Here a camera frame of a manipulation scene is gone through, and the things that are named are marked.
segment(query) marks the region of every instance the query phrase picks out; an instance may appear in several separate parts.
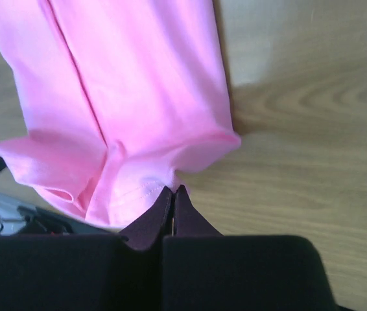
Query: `fabric fold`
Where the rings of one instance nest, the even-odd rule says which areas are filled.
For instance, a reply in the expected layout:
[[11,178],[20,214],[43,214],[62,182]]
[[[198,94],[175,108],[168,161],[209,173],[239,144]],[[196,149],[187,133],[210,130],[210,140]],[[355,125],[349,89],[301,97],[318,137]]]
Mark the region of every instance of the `fabric fold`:
[[240,145],[210,0],[0,0],[0,51],[28,130],[0,156],[79,220],[124,227]]

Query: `wood grain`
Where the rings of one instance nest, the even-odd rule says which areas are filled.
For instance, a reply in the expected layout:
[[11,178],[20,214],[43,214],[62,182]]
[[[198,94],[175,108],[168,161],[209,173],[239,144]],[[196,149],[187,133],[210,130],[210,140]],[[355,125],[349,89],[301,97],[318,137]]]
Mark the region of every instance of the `wood grain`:
[[[367,1],[221,0],[217,23],[243,146],[183,178],[226,234],[297,234],[338,302],[367,311]],[[0,57],[0,139],[23,135]],[[44,203],[34,192],[0,190]]]

